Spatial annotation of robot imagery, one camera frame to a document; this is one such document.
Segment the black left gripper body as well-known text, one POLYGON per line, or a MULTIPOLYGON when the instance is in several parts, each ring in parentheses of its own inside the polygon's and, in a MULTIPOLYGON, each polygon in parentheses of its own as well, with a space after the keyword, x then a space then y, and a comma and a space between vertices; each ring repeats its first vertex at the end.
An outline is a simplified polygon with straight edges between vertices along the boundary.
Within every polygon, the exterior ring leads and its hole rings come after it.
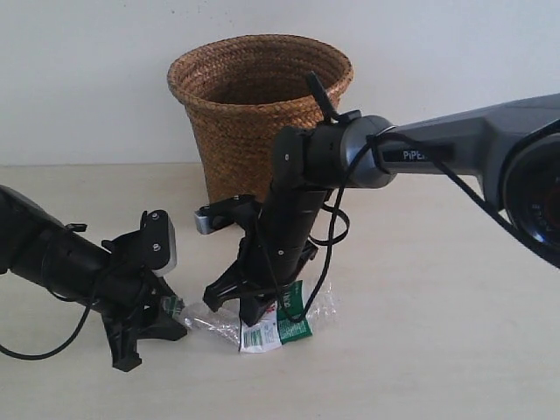
POLYGON ((142 231, 87 243, 87 292, 93 292, 93 311, 105 323, 130 322, 153 311, 162 294, 160 277, 150 264, 156 254, 142 231))

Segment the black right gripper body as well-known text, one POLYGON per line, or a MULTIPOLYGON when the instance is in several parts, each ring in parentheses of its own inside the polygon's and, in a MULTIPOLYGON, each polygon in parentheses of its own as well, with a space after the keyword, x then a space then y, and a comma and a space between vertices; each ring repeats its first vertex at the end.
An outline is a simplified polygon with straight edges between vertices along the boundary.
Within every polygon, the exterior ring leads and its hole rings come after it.
POLYGON ((269 192, 241 264, 244 279, 264 293, 291 284, 317 214, 316 192, 269 192))

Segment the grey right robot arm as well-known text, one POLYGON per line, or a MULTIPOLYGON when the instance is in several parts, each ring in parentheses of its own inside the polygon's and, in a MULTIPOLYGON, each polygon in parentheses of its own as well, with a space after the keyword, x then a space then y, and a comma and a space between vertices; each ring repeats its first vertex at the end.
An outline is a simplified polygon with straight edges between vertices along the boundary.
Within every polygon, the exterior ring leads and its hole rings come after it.
POLYGON ((472 200, 547 263, 559 263, 559 96, 545 94, 394 125, 357 111, 328 115, 311 129, 279 130, 263 201, 237 194, 203 206, 198 230, 240 226, 237 257, 203 295, 212 311, 241 303, 255 324, 317 252, 320 211, 341 216, 351 188, 379 189, 400 174, 475 178, 472 200))

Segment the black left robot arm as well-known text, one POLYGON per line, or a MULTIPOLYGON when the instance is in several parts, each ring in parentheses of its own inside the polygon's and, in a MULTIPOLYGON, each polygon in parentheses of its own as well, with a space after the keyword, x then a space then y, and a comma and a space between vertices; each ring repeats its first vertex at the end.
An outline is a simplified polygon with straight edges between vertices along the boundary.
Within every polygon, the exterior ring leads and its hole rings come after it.
POLYGON ((142 359, 139 340, 178 341, 184 324, 165 308, 177 294, 165 275, 177 265, 176 235, 164 209, 142 213, 138 229, 100 245, 84 223, 65 224, 21 192, 1 187, 1 271, 30 281, 60 301, 101 316, 112 366, 123 372, 142 359))

